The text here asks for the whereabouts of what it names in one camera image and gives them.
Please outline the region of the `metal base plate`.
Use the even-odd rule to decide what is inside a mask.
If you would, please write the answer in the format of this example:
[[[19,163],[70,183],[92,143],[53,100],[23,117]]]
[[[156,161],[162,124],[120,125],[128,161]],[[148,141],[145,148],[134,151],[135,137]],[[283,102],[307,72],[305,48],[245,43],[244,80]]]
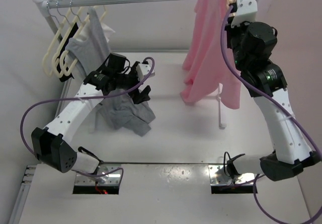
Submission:
[[[234,177],[233,179],[229,177],[224,172],[223,164],[208,165],[209,178],[211,186],[229,186],[243,184],[247,181],[251,181],[255,178],[252,173],[245,173],[240,176]]]
[[[79,173],[75,176],[75,186],[119,186],[123,179],[124,169],[121,165],[101,164],[97,167],[94,175],[99,177],[88,177]]]

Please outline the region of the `pink t shirt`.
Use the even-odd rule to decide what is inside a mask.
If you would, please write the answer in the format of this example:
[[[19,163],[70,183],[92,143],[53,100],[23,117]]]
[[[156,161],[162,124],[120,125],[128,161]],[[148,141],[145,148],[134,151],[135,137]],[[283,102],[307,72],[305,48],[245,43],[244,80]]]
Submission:
[[[180,93],[185,103],[196,103],[222,85],[222,103],[229,109],[239,108],[241,82],[226,66],[220,47],[227,3],[228,0],[197,0],[192,43],[182,66],[187,71],[186,87]]]

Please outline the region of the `cream hanger with black garment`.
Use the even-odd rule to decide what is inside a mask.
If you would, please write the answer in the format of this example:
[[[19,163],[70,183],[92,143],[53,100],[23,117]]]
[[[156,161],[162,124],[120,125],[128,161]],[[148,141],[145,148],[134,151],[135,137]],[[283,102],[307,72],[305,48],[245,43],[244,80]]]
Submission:
[[[80,19],[80,14],[82,13],[84,8],[80,7],[78,12],[74,13],[72,11],[72,8],[74,6],[73,1],[74,0],[69,1],[69,7],[70,7],[69,12],[74,14],[74,19],[71,23],[69,23],[69,27],[66,30],[66,33],[58,46],[57,52],[54,54],[54,56],[52,58],[53,72],[58,78],[61,78],[63,75],[65,75],[65,76],[70,75],[70,73],[68,71],[72,70],[72,66],[69,67],[67,70],[66,66],[64,65],[64,59],[67,56],[67,54],[69,53],[69,51],[65,49],[64,45],[65,45],[65,43],[68,43],[68,40],[69,40],[68,37],[70,36],[70,33],[72,32],[74,26],[77,26],[77,21],[80,22],[80,25],[78,26],[77,31],[73,34],[73,36],[72,36],[73,38],[77,37],[79,35],[79,33],[81,32],[81,30],[83,29],[83,27],[86,25],[86,21],[83,22]]]

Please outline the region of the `cream hanger with grey shirt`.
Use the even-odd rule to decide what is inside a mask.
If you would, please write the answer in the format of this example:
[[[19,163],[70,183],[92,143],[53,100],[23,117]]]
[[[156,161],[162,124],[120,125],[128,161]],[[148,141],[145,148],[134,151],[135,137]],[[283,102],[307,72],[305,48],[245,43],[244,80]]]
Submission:
[[[84,76],[96,70],[110,54],[110,47],[103,34],[99,16],[94,7],[88,9],[88,21],[79,35],[70,38],[66,50],[69,51],[64,59],[64,65],[70,75],[77,68]]]

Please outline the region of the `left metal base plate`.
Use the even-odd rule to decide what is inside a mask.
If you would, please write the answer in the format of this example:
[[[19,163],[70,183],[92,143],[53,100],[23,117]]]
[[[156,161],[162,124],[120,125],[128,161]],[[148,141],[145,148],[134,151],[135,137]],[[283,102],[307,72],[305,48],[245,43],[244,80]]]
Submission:
[[[101,164],[97,167],[94,175],[99,177],[88,177],[79,173],[75,176],[75,186],[119,186],[123,179],[124,169],[121,165]]]

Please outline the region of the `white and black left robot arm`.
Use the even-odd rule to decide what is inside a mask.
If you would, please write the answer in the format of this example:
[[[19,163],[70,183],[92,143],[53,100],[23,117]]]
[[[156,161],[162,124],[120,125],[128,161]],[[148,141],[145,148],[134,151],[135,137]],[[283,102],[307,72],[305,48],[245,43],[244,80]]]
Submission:
[[[97,157],[75,151],[69,143],[87,116],[104,100],[127,94],[134,104],[150,100],[150,86],[142,91],[139,87],[154,74],[155,60],[147,57],[135,62],[130,72],[124,69],[127,58],[111,53],[97,70],[84,79],[68,105],[43,128],[35,128],[31,140],[36,159],[52,168],[66,173],[98,178],[102,164]]]

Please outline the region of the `grey shirt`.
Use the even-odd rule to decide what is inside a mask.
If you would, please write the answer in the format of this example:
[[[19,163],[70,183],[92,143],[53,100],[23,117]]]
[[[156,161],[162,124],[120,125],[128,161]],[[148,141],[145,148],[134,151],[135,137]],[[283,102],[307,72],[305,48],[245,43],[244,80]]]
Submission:
[[[125,56],[111,51],[96,70],[82,78],[84,83],[94,85],[105,96],[98,111],[112,129],[126,128],[143,137],[151,130],[150,123],[155,120],[155,114],[148,101],[133,103],[133,97],[143,90],[139,88],[141,81],[128,90],[118,88],[119,75],[128,73],[132,65]]]

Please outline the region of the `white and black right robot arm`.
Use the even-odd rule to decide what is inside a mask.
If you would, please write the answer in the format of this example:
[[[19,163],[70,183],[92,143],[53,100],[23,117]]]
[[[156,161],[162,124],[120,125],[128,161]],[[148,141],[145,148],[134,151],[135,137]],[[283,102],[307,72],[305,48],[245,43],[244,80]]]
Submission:
[[[240,154],[229,159],[226,164],[229,176],[253,173],[280,181],[320,163],[321,152],[310,148],[307,132],[293,115],[284,74],[270,60],[277,44],[277,30],[262,22],[223,24],[220,43],[226,66],[259,107],[273,146],[267,156]]]

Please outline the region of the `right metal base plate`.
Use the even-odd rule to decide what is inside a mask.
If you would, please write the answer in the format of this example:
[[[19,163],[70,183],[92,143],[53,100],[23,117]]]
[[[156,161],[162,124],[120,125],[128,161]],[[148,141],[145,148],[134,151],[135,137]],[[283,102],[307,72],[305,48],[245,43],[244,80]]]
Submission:
[[[209,178],[211,186],[229,186],[243,184],[247,181],[251,181],[255,178],[252,173],[245,173],[240,176],[234,177],[233,179],[229,177],[224,172],[223,164],[208,165]]]

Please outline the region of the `cream hanger far left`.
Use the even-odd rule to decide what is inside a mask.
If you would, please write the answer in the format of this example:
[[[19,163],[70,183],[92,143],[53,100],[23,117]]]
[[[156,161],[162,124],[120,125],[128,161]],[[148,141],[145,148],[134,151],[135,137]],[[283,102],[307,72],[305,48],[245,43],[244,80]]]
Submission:
[[[69,19],[69,15],[71,14],[69,9],[67,10],[66,14],[62,14],[59,11],[59,9],[63,6],[64,0],[48,0],[43,1],[40,4],[41,13],[54,33],[51,43],[42,59],[42,67],[48,77],[56,76],[53,72],[52,58],[57,52],[58,46],[69,27],[69,23],[72,22]]]

